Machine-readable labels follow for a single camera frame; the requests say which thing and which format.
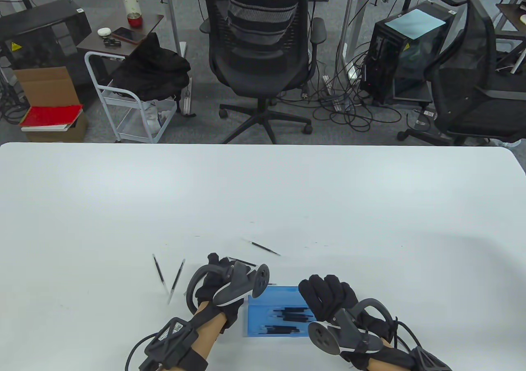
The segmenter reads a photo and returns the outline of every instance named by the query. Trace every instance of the blue tray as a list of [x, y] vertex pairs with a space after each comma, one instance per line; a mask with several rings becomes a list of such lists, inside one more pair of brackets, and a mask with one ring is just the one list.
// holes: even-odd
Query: blue tray
[[[284, 307], [307, 307], [305, 300], [299, 294], [297, 286], [269, 286], [258, 298], [248, 297], [248, 312], [246, 318], [247, 337], [308, 337], [307, 323], [285, 322], [274, 315], [274, 309]], [[304, 311], [306, 315], [312, 315], [310, 309]], [[299, 333], [292, 334], [267, 334], [265, 325], [295, 326]]]

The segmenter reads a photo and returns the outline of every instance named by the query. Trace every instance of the black glove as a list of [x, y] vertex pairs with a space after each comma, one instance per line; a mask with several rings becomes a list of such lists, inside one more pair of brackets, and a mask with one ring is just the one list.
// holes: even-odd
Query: black glove
[[[327, 275], [325, 279], [311, 275], [309, 280], [304, 279], [299, 283], [298, 289], [317, 320], [331, 322], [341, 308], [351, 309], [358, 303], [354, 290], [347, 282], [340, 282], [335, 275]], [[372, 317], [366, 311], [358, 315], [355, 324], [387, 341], [390, 339], [387, 322]]]
[[[208, 264], [215, 264], [220, 267], [233, 266], [234, 261], [230, 261], [228, 258], [222, 258], [219, 260], [217, 253], [210, 253], [208, 255]], [[214, 294], [220, 288], [225, 286], [228, 283], [227, 280], [223, 279], [221, 275], [216, 273], [208, 273], [203, 280], [203, 286], [196, 290], [197, 303], [201, 305], [203, 301], [212, 301]], [[225, 305], [224, 307], [218, 307], [221, 309], [221, 312], [224, 313], [227, 317], [227, 322], [224, 326], [224, 329], [229, 328], [236, 320], [239, 307], [243, 303], [243, 299], [237, 300], [235, 303]]]
[[[341, 308], [351, 309], [358, 303], [356, 294], [349, 284], [340, 282], [334, 275], [327, 275], [325, 279], [321, 279], [319, 275], [311, 275], [309, 280], [304, 279], [299, 283], [298, 289], [317, 320], [331, 322], [334, 314]], [[365, 311], [358, 315], [355, 324], [358, 328], [375, 333], [387, 341], [390, 339], [387, 322], [372, 317]], [[367, 370], [371, 358], [395, 364], [404, 369], [412, 369], [415, 365], [414, 359], [407, 353], [386, 346], [377, 353], [342, 352], [340, 356], [345, 361], [351, 362], [355, 368], [363, 371]]]

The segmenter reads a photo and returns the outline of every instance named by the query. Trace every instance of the cardboard box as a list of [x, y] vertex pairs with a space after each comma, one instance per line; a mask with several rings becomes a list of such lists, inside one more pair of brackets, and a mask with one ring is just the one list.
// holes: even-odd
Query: cardboard box
[[[32, 106], [74, 106], [80, 104], [66, 67], [15, 70]], [[84, 142], [88, 121], [84, 112], [66, 131], [25, 132], [31, 142]]]

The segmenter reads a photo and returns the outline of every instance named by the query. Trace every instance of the chair base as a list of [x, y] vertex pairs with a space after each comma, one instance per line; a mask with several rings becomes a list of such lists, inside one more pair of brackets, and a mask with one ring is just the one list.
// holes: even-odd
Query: chair base
[[412, 136], [415, 138], [418, 138], [419, 140], [422, 140], [424, 142], [427, 142], [431, 145], [435, 146], [462, 146], [464, 145], [464, 142], [466, 141], [466, 137], [464, 136], [457, 136], [453, 138], [452, 140], [447, 140], [445, 138], [442, 138], [440, 136], [436, 136], [434, 134], [429, 134], [424, 131], [418, 131], [415, 129], [406, 129], [406, 131], [400, 131], [396, 139], [399, 141], [403, 141], [408, 136]]
[[237, 129], [235, 129], [227, 138], [225, 138], [222, 144], [228, 144], [229, 142], [231, 142], [231, 140], [233, 140], [239, 134], [241, 134], [242, 132], [249, 129], [255, 124], [262, 125], [267, 131], [267, 134], [270, 140], [272, 141], [272, 143], [277, 144], [278, 142], [276, 141], [276, 136], [274, 135], [274, 131], [272, 130], [272, 127], [270, 127], [270, 123], [269, 123], [270, 120], [285, 120], [289, 122], [305, 123], [305, 127], [303, 128], [303, 133], [312, 134], [312, 121], [310, 119], [303, 118], [302, 116], [296, 116], [296, 115], [291, 115], [287, 113], [271, 111], [268, 109], [268, 106], [269, 106], [268, 99], [258, 99], [257, 108], [245, 108], [242, 106], [230, 106], [228, 104], [220, 104], [219, 105], [219, 117], [222, 119], [226, 119], [228, 117], [227, 110], [250, 115], [250, 118], [247, 119], [244, 123], [242, 123]]

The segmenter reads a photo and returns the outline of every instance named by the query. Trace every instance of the forearm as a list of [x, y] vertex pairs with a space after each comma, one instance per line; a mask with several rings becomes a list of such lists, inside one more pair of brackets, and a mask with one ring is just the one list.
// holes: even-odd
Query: forearm
[[[382, 339], [382, 341], [384, 346], [392, 348], [391, 344], [389, 344], [385, 339]], [[381, 362], [380, 360], [376, 359], [369, 359], [369, 365], [367, 366], [367, 369], [369, 371], [409, 371], [408, 369], [404, 369], [403, 367]]]
[[[207, 304], [208, 304], [208, 301], [202, 302], [201, 305], [199, 306], [199, 309], [197, 309], [197, 312], [201, 312], [206, 307]], [[216, 339], [218, 335], [221, 333], [221, 330], [223, 326], [225, 326], [226, 322], [227, 322], [227, 319], [226, 319], [225, 314], [220, 313], [219, 315], [214, 317], [212, 320], [203, 324], [203, 326], [197, 329], [197, 333], [199, 333], [199, 337], [192, 344], [192, 349], [195, 350], [195, 352], [197, 352], [200, 356], [202, 356], [203, 359], [206, 359], [208, 355], [210, 354], [210, 351], [212, 350], [212, 346], [214, 346], [214, 343], [216, 342]], [[178, 370], [182, 370], [182, 369], [180, 369], [179, 367], [174, 367], [173, 369], [171, 369], [171, 371], [178, 371]]]

